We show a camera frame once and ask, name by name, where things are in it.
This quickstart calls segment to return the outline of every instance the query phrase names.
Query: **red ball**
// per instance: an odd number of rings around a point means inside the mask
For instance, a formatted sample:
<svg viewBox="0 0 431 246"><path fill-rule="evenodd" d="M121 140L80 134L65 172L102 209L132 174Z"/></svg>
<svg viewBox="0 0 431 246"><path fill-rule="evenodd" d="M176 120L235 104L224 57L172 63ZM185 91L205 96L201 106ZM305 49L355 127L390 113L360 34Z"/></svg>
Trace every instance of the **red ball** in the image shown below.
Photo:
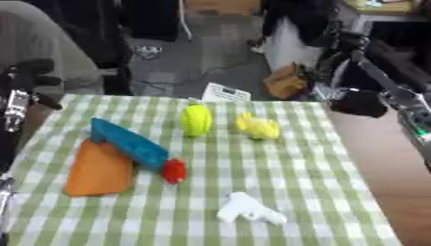
<svg viewBox="0 0 431 246"><path fill-rule="evenodd" d="M167 160L162 167L162 176L168 183L177 185L186 178L186 164L178 159Z"/></svg>

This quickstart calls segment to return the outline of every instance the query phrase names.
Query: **yellow rubber duck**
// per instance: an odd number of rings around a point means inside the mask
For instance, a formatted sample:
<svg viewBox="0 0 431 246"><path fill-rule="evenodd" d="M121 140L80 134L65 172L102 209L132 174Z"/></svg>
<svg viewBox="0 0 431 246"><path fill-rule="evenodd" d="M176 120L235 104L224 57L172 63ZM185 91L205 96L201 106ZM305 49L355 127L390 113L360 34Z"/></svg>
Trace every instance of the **yellow rubber duck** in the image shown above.
<svg viewBox="0 0 431 246"><path fill-rule="evenodd" d="M280 127L274 120L262 120L251 116L250 112L243 112L237 117L237 129L248 132L251 138L277 138Z"/></svg>

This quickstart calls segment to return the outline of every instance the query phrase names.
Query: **cable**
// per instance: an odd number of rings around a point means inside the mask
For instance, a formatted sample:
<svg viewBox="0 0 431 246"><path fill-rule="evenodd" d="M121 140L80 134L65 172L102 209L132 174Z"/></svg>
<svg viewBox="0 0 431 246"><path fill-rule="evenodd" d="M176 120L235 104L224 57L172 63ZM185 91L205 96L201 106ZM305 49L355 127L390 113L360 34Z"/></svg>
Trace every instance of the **cable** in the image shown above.
<svg viewBox="0 0 431 246"><path fill-rule="evenodd" d="M250 63L251 61L251 56L247 56L247 58L241 62L237 62L237 63L233 63L230 65L226 65L226 66L214 66L214 67L210 67L207 69L207 71L205 71L204 73L202 73L201 75L199 75L198 77L195 77L193 79L187 79L187 80L183 80L177 83L172 83L172 82L148 82L148 81L135 81L141 84L145 84L147 86L159 89L159 90L166 90L166 88L160 87L160 86L155 86L155 85L173 85L173 86L179 86L179 85L183 85L183 84L188 84L188 83L192 83L192 82L196 82L196 81L200 81L203 80L204 78L206 78L207 76L209 76L211 73L213 73L216 70L230 70L232 68L235 67L239 67L242 65L246 65L248 63Z"/></svg>

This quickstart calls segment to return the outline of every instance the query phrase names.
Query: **orange block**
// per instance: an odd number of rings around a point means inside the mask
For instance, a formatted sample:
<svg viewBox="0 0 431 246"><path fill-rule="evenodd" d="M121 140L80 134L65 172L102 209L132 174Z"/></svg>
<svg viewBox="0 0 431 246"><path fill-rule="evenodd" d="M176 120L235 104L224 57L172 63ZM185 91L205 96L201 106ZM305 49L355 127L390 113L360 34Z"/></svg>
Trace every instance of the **orange block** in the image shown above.
<svg viewBox="0 0 431 246"><path fill-rule="evenodd" d="M64 192L69 196L117 193L132 182L132 160L112 144L85 139L69 171Z"/></svg>

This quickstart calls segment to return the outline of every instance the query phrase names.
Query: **person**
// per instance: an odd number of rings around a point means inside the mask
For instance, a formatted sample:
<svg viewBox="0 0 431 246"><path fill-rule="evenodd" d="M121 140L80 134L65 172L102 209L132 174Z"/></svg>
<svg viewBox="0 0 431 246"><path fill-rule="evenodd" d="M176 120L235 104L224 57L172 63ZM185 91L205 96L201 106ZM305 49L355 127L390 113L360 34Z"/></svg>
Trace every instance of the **person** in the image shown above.
<svg viewBox="0 0 431 246"><path fill-rule="evenodd" d="M47 14L24 2L0 1L0 72L34 59L53 60L49 75L63 81L43 92L103 93L96 65Z"/></svg>
<svg viewBox="0 0 431 246"><path fill-rule="evenodd" d="M275 33L280 20L288 18L297 27L305 45L319 46L318 38L327 29L335 5L334 0L265 0L262 35L248 40L247 44L252 51L263 54L267 38Z"/></svg>

